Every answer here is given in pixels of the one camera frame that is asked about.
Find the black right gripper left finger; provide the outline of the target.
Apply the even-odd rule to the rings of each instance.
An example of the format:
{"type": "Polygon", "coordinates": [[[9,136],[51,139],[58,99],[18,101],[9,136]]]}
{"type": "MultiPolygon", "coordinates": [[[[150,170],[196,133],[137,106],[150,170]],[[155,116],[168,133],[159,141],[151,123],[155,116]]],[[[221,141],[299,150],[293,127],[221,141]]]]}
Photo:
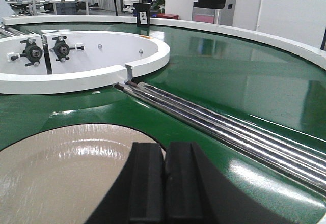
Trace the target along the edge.
{"type": "Polygon", "coordinates": [[[164,220],[164,159],[159,144],[134,143],[133,173],[129,199],[129,222],[164,220]]]}

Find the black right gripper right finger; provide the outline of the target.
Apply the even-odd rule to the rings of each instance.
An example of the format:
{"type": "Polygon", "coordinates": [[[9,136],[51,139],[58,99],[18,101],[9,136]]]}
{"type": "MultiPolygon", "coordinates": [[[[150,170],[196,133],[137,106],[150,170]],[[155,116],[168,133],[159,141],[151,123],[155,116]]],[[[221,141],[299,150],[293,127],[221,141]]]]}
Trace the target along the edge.
{"type": "Polygon", "coordinates": [[[170,143],[165,158],[166,223],[219,223],[201,177],[209,164],[197,143],[170,143]]]}

